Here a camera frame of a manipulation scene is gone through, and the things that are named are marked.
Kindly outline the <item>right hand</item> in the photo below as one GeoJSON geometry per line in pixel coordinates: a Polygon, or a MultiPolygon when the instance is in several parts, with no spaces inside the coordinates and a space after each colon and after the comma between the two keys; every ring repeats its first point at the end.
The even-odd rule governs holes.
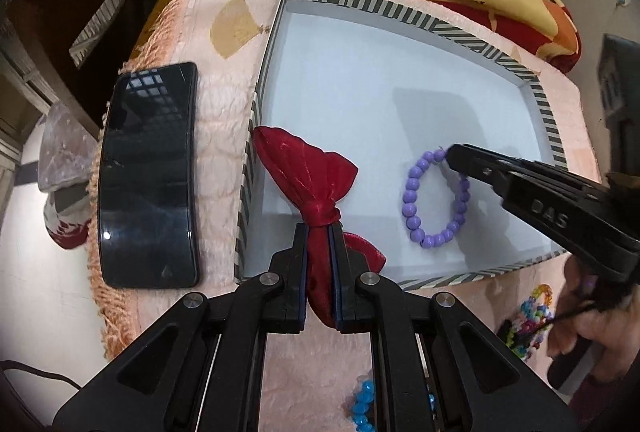
{"type": "MultiPolygon", "coordinates": [[[[583,306],[579,289],[587,289],[596,282],[574,256],[564,264],[564,277],[556,307],[558,314],[583,306]]],[[[553,325],[548,334],[547,355],[555,358],[568,354],[579,337],[603,346],[602,356],[591,371],[597,381],[608,383],[623,378],[639,353],[639,286],[634,285],[628,300],[616,308],[585,312],[553,325]]]]}

